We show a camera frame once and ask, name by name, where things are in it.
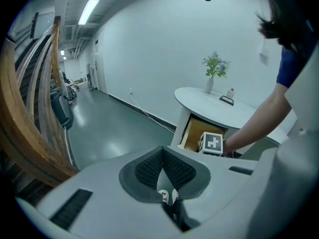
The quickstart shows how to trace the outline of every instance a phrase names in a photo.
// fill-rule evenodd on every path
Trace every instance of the vase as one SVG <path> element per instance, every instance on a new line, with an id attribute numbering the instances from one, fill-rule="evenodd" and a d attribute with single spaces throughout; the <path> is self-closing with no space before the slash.
<path id="1" fill-rule="evenodd" d="M 209 78 L 209 79 L 207 80 L 207 83 L 206 83 L 206 86 L 205 86 L 204 91 L 205 91 L 206 93 L 209 93 L 209 94 L 210 94 L 211 90 L 213 89 L 213 86 L 214 86 L 214 79 Z"/>

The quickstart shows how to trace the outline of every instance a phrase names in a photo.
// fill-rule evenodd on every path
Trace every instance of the person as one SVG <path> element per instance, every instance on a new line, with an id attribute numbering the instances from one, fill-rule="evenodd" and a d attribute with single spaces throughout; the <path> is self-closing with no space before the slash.
<path id="1" fill-rule="evenodd" d="M 259 32 L 266 39 L 277 39 L 283 46 L 282 60 L 275 88 L 270 96 L 257 108 L 248 122 L 234 135 L 224 141 L 224 155 L 233 157 L 234 150 L 248 146 L 271 133 L 291 111 L 285 93 L 297 78 L 312 50 L 302 50 L 299 38 L 301 26 L 293 22 L 293 13 L 280 0 L 269 0 L 271 20 L 267 21 L 260 15 Z M 315 46 L 315 38 L 310 40 Z"/>
<path id="2" fill-rule="evenodd" d="M 173 189 L 171 195 L 173 198 L 173 205 L 169 206 L 169 194 L 167 190 L 159 190 L 159 193 L 162 195 L 163 199 L 163 208 L 166 211 L 167 215 L 174 220 L 174 214 L 177 215 L 178 205 L 179 205 L 179 199 L 178 199 L 178 192 L 176 189 Z"/>

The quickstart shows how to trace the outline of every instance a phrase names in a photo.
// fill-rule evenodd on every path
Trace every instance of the corridor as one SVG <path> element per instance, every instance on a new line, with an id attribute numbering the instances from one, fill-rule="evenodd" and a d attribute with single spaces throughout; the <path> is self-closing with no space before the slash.
<path id="1" fill-rule="evenodd" d="M 70 146 L 79 169 L 130 152 L 170 145 L 173 134 L 98 90 L 80 86 L 73 100 Z"/>

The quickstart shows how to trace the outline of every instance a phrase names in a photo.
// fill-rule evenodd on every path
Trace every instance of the green plant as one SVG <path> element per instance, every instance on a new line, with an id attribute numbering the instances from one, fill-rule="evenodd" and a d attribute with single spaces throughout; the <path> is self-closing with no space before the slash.
<path id="1" fill-rule="evenodd" d="M 203 59 L 202 65 L 206 64 L 209 67 L 206 75 L 212 79 L 217 75 L 218 77 L 227 78 L 226 74 L 230 68 L 230 61 L 219 58 L 217 51 L 213 55 Z"/>

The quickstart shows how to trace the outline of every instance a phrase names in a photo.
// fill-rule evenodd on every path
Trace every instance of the black mesh panel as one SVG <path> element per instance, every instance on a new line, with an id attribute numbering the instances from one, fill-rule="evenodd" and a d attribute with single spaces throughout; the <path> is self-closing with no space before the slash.
<path id="1" fill-rule="evenodd" d="M 139 182 L 156 190 L 161 169 L 162 154 L 160 150 L 152 157 L 137 165 L 135 168 L 135 176 Z"/>
<path id="2" fill-rule="evenodd" d="M 196 176 L 196 170 L 163 150 L 163 169 L 176 190 L 186 185 Z"/>

